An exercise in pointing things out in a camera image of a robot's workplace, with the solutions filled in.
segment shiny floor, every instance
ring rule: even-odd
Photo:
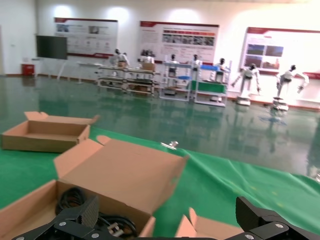
[[[92,117],[97,127],[179,148],[314,177],[320,169],[320,114],[285,115],[252,105],[226,108],[163,100],[46,77],[0,77],[0,132],[23,112]]]

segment display poster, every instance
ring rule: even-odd
[[[107,58],[117,48],[118,21],[55,17],[55,35],[67,38],[68,55]]]
[[[187,63],[197,54],[212,65],[218,30],[219,25],[141,21],[140,54],[151,51],[157,63],[170,60],[172,54],[178,62]]]
[[[241,67],[256,64],[261,74],[275,75],[296,65],[320,79],[320,31],[248,27]]]

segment coiled cable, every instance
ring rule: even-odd
[[[65,191],[61,195],[55,208],[55,214],[58,215],[63,209],[66,209],[66,208],[81,206],[82,204],[85,203],[86,200],[87,200],[87,197],[80,188],[78,187],[70,188],[69,190]],[[138,236],[136,225],[127,217],[119,216],[119,215],[107,215],[102,212],[99,212],[98,221],[94,228],[100,231],[106,228],[109,231],[113,231],[110,228],[112,228],[114,224],[117,224],[116,231],[121,230],[120,237],[128,238],[131,236],[132,237]]]

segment cardboard box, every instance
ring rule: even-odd
[[[97,195],[100,211],[128,217],[140,237],[153,234],[154,211],[174,192],[188,157],[98,136],[54,160],[59,180],[51,181],[0,210],[0,240],[49,223],[57,199],[78,186]]]
[[[156,71],[156,65],[154,63],[142,63],[142,69],[143,70],[148,70],[148,71]]]
[[[27,121],[2,134],[2,149],[63,153],[86,140],[94,118],[50,116],[45,112],[25,112]]]
[[[125,67],[127,67],[127,63],[126,62],[124,62],[124,61],[119,61],[118,62],[118,68],[125,68]]]
[[[175,234],[176,238],[189,237],[224,240],[244,232],[240,227],[197,216],[193,208],[189,208],[189,219],[183,215]]]

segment television screen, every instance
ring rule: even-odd
[[[39,58],[68,59],[66,37],[36,36],[36,49]]]

